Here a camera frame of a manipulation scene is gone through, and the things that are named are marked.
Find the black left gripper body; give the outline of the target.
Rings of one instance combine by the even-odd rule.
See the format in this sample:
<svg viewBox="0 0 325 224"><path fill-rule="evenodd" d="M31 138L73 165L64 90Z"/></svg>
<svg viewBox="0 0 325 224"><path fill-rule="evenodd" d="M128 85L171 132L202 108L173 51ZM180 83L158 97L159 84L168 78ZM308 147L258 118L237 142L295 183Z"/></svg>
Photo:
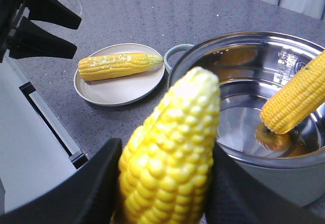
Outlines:
<svg viewBox="0 0 325 224"><path fill-rule="evenodd" d="M1 62L8 46L8 34L17 26L26 0L1 0Z"/></svg>

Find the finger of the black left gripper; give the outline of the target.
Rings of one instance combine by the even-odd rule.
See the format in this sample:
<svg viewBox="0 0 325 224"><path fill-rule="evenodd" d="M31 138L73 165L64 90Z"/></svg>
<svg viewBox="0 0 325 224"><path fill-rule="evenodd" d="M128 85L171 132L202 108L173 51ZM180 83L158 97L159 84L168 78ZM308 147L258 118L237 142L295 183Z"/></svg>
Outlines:
<svg viewBox="0 0 325 224"><path fill-rule="evenodd" d="M58 57L72 59L77 46L54 36L23 17L9 45L9 57Z"/></svg>
<svg viewBox="0 0 325 224"><path fill-rule="evenodd" d="M81 17L58 0L28 0L28 19L49 22L70 29L78 29Z"/></svg>

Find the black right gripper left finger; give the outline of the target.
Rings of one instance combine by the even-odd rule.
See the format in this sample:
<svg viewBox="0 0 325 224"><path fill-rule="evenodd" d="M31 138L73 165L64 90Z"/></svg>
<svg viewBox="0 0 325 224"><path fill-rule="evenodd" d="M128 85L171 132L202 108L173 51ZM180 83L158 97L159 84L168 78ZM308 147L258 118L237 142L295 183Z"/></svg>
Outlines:
<svg viewBox="0 0 325 224"><path fill-rule="evenodd" d="M74 175L1 216L1 223L110 223L115 207L120 138L109 139Z"/></svg>

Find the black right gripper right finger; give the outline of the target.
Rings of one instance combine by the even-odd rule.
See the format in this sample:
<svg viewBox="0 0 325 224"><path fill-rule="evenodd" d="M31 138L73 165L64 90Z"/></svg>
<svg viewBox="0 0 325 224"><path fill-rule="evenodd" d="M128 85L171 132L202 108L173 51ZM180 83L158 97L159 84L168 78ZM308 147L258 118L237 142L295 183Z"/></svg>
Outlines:
<svg viewBox="0 0 325 224"><path fill-rule="evenodd" d="M274 193L219 146L213 148L207 223L324 223L324 218Z"/></svg>

